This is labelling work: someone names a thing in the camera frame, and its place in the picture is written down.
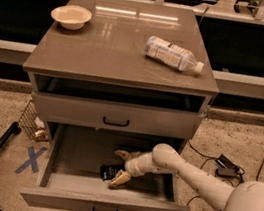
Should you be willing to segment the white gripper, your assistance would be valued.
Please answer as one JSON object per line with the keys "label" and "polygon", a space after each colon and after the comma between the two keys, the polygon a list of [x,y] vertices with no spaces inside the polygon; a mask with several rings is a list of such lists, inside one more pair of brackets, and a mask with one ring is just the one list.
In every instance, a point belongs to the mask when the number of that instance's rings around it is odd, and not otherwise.
{"label": "white gripper", "polygon": [[131,152],[116,150],[116,156],[121,157],[125,161],[124,170],[117,172],[116,176],[109,181],[109,188],[117,188],[128,182],[132,177],[140,177],[143,175],[142,170],[139,169],[139,158],[141,157],[140,151]]}

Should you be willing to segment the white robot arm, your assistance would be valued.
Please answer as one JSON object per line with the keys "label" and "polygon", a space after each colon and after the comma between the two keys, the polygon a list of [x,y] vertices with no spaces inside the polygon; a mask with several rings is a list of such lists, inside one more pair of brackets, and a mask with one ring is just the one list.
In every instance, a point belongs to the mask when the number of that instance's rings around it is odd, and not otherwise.
{"label": "white robot arm", "polygon": [[118,171],[110,181],[113,188],[128,182],[132,177],[172,172],[215,211],[264,211],[264,182],[244,182],[234,188],[186,162],[168,144],[158,144],[146,153],[118,150],[116,154],[123,159],[124,169]]}

